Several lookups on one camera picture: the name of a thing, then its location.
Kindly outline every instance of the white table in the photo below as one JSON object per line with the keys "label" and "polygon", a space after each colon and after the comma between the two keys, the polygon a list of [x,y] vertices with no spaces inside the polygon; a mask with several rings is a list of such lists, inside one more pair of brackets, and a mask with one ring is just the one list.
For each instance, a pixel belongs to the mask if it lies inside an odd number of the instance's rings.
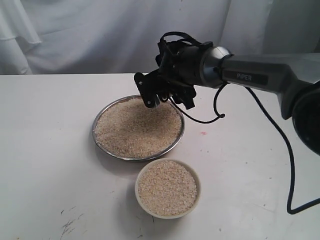
{"label": "white table", "polygon": [[[197,87],[192,116],[210,120],[214,89]],[[257,91],[287,133],[296,156],[296,207],[320,196],[320,157],[284,121],[275,95]],[[1,240],[318,240],[320,206],[286,212],[287,148],[254,99],[229,85],[218,99],[226,117],[186,119],[167,156],[198,173],[202,195],[178,220],[154,219],[134,196],[145,163],[111,159],[92,140],[97,113],[138,94],[132,74],[0,76]]]}

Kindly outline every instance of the bowl rim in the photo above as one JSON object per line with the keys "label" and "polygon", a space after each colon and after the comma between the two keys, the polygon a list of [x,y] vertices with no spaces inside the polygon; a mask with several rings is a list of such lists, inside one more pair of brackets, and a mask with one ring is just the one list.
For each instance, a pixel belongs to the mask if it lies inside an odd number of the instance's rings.
{"label": "bowl rim", "polygon": [[[197,189],[197,193],[196,193],[196,198],[195,198],[195,201],[192,205],[192,207],[190,207],[187,211],[183,212],[183,213],[180,213],[178,215],[173,215],[173,216],[161,216],[161,215],[158,215],[156,213],[153,213],[151,212],[143,203],[142,203],[142,200],[139,196],[139,190],[138,190],[138,187],[139,187],[139,182],[140,182],[140,179],[142,177],[142,175],[154,164],[156,163],[159,163],[159,162],[163,162],[163,161],[172,161],[172,162],[175,162],[177,164],[180,164],[182,165],[183,167],[185,167],[185,169],[191,173],[192,177],[194,178],[194,181],[195,181],[195,184],[196,184],[196,189]],[[134,185],[134,193],[135,193],[135,198],[137,200],[137,202],[139,203],[139,205],[142,207],[143,210],[145,210],[148,214],[156,217],[156,218],[159,218],[159,219],[178,219],[178,218],[181,218],[187,214],[189,214],[192,210],[194,210],[196,208],[196,206],[198,205],[198,202],[199,202],[199,199],[200,199],[200,196],[201,196],[201,183],[200,183],[200,179],[199,179],[199,176],[198,174],[196,173],[196,171],[188,164],[186,164],[185,162],[183,161],[180,161],[180,160],[176,160],[174,158],[169,158],[169,157],[166,157],[166,158],[160,158],[160,159],[157,159],[157,160],[154,160],[150,163],[148,163],[147,165],[145,165],[141,171],[139,172],[138,176],[136,177],[136,180],[135,180],[135,185]]]}
{"label": "bowl rim", "polygon": [[130,95],[130,96],[125,96],[125,97],[122,97],[122,98],[119,98],[118,100],[115,100],[111,103],[109,103],[107,106],[105,106],[99,113],[98,115],[95,117],[94,121],[93,121],[93,124],[92,124],[92,128],[91,128],[91,133],[92,133],[92,137],[93,137],[93,140],[94,140],[94,143],[103,151],[105,152],[106,154],[116,158],[116,159],[121,159],[121,160],[124,160],[124,161],[128,161],[128,162],[144,162],[144,161],[150,161],[150,160],[154,160],[154,159],[158,159],[160,158],[161,156],[163,156],[164,154],[168,153],[170,150],[172,150],[181,140],[181,138],[183,137],[184,135],[184,132],[185,132],[185,118],[183,116],[183,114],[177,109],[175,108],[175,106],[168,101],[168,103],[171,105],[172,108],[174,108],[174,110],[179,114],[180,116],[180,119],[181,119],[181,129],[180,129],[180,133],[179,133],[179,136],[176,138],[176,140],[171,144],[169,145],[166,149],[164,149],[163,151],[161,152],[158,152],[157,154],[154,154],[154,155],[151,155],[151,156],[146,156],[146,157],[124,157],[124,156],[119,156],[119,155],[116,155],[114,153],[112,153],[111,151],[105,149],[100,143],[97,142],[97,137],[96,137],[96,133],[95,133],[95,129],[96,129],[96,126],[97,126],[97,123],[98,123],[98,120],[99,118],[101,117],[101,115],[106,111],[108,110],[109,108],[111,108],[112,106],[120,103],[120,102],[125,102],[126,101],[129,101],[131,99],[135,99],[135,98],[139,98],[141,99],[142,97],[140,95]]}

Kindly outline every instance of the robotic arm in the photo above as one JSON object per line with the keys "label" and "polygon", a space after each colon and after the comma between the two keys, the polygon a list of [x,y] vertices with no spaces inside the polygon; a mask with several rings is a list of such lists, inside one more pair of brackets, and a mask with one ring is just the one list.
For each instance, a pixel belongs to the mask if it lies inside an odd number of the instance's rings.
{"label": "robotic arm", "polygon": [[[167,36],[181,39],[167,42]],[[320,155],[320,54],[238,56],[183,32],[166,33],[158,47],[159,68],[134,75],[148,108],[169,97],[186,109],[193,108],[194,85],[217,89],[232,83],[275,93],[282,117],[292,117],[300,139]]]}

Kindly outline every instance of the white bowl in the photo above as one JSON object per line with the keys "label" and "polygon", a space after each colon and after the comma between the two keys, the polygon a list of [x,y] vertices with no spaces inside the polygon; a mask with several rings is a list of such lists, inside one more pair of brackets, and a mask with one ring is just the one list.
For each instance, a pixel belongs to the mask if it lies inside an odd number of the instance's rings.
{"label": "white bowl", "polygon": [[[187,211],[181,213],[181,214],[178,214],[178,215],[173,215],[173,216],[161,216],[161,215],[158,215],[158,214],[155,214],[153,212],[151,212],[143,203],[142,203],[142,200],[139,196],[139,192],[138,192],[138,187],[139,187],[139,181],[142,177],[142,175],[154,164],[156,163],[159,163],[159,162],[163,162],[163,161],[173,161],[173,162],[176,162],[182,166],[185,167],[186,170],[188,170],[191,175],[193,176],[194,178],[194,181],[195,181],[195,184],[196,184],[196,190],[197,190],[197,194],[196,194],[196,198],[195,198],[195,201],[192,205],[191,208],[189,208]],[[199,201],[199,198],[200,198],[200,194],[201,194],[201,185],[200,185],[200,180],[199,180],[199,177],[197,175],[197,173],[195,172],[195,170],[193,170],[193,168],[191,168],[189,165],[187,165],[186,163],[182,162],[182,161],[179,161],[179,160],[175,160],[175,159],[171,159],[171,158],[161,158],[161,159],[158,159],[158,160],[154,160],[150,163],[148,163],[146,166],[144,166],[144,168],[142,168],[142,170],[139,172],[137,178],[136,178],[136,181],[135,181],[135,187],[134,187],[134,191],[135,191],[135,197],[136,197],[136,200],[138,201],[138,203],[140,204],[140,206],[142,207],[143,210],[145,210],[148,214],[156,217],[156,218],[159,218],[159,219],[177,219],[177,218],[181,218],[185,215],[187,215],[188,213],[190,213],[193,209],[195,209],[195,207],[197,206],[198,204],[198,201]]]}

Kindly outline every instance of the metal plate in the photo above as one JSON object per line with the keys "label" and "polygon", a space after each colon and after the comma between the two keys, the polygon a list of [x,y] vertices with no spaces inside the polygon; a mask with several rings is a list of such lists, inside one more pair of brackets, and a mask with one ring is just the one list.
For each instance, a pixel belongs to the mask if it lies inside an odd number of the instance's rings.
{"label": "metal plate", "polygon": [[104,151],[106,154],[109,154],[117,159],[121,159],[121,160],[125,160],[125,161],[130,161],[130,162],[142,162],[142,161],[149,161],[149,160],[154,160],[154,159],[157,159],[161,156],[163,156],[164,154],[166,154],[167,152],[169,152],[171,149],[173,149],[177,144],[178,142],[180,141],[180,139],[182,138],[183,134],[184,134],[184,131],[185,131],[185,119],[184,119],[184,116],[182,115],[182,113],[176,109],[170,102],[169,104],[175,109],[175,111],[179,114],[180,118],[181,118],[181,130],[180,130],[180,134],[178,135],[177,139],[170,145],[168,146],[165,150],[155,154],[155,155],[152,155],[152,156],[147,156],[147,157],[138,157],[138,158],[133,158],[133,157],[123,157],[123,156],[118,156],[112,152],[110,152],[109,150],[105,149],[100,143],[97,142],[97,139],[96,139],[96,134],[95,134],[95,129],[96,129],[96,125],[97,125],[97,122],[100,118],[100,116],[106,111],[108,110],[109,108],[111,108],[112,106],[116,105],[116,104],[119,104],[119,103],[123,103],[123,102],[127,102],[131,99],[141,99],[141,96],[140,95],[133,95],[133,96],[126,96],[126,97],[123,97],[123,98],[120,98],[112,103],[110,103],[109,105],[107,105],[104,109],[102,109],[99,114],[95,117],[95,120],[93,122],[93,125],[92,125],[92,136],[93,136],[93,140],[95,142],[95,144],[102,150]]}

